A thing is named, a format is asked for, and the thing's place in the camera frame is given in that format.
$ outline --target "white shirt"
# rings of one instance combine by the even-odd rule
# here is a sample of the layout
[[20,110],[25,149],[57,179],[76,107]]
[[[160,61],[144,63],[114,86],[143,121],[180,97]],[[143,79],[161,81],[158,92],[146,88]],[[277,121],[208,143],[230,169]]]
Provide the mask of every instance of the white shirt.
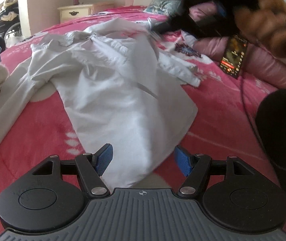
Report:
[[1,90],[0,142],[33,94],[50,81],[84,150],[113,145],[102,177],[108,188],[130,187],[166,159],[197,113],[177,79],[162,68],[194,85],[199,80],[188,73],[190,63],[162,51],[158,60],[146,35],[123,34],[144,31],[139,24],[114,19],[86,31],[46,35],[32,45],[31,59]]

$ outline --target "ribbed rubber surface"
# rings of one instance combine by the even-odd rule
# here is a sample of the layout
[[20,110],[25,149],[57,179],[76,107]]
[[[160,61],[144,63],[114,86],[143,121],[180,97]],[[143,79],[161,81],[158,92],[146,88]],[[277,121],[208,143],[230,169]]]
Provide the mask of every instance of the ribbed rubber surface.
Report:
[[25,236],[9,230],[0,241],[286,241],[281,230],[262,235],[229,232],[203,215],[193,200],[170,189],[116,189],[92,200],[71,225],[54,233]]

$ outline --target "black cable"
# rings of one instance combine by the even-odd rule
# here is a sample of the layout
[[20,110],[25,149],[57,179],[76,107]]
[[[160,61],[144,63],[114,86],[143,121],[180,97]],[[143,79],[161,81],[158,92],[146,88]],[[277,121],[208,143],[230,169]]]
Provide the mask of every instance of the black cable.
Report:
[[259,146],[261,147],[263,152],[266,154],[266,151],[265,151],[265,148],[263,146],[263,142],[261,140],[261,137],[260,137],[259,133],[257,132],[257,130],[255,129],[255,126],[253,125],[253,123],[252,123],[252,121],[250,119],[250,115],[249,115],[247,107],[245,105],[245,100],[244,100],[244,73],[245,73],[245,71],[243,70],[243,73],[241,75],[241,81],[240,81],[241,82],[241,84],[240,84],[240,95],[241,95],[241,102],[242,102],[242,105],[243,105],[243,110],[245,112],[245,115],[247,116],[248,122],[249,122],[249,124],[251,126],[251,129],[253,131],[254,136],[256,137],[256,140],[259,143]]

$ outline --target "patterned pillow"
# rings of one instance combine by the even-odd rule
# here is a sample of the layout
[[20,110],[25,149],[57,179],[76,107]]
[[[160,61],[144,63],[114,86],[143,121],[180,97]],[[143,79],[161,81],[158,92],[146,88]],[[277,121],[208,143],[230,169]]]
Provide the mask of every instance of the patterned pillow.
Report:
[[169,16],[175,13],[179,3],[180,0],[153,0],[144,12]]

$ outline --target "smartphone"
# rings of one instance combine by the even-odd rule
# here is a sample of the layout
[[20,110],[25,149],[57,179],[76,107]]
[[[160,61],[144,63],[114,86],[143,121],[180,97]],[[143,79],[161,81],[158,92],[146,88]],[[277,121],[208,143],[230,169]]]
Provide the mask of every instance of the smartphone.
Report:
[[243,39],[238,35],[229,38],[219,65],[222,71],[237,79],[242,68],[243,58],[247,52],[247,48],[248,41],[246,39]]

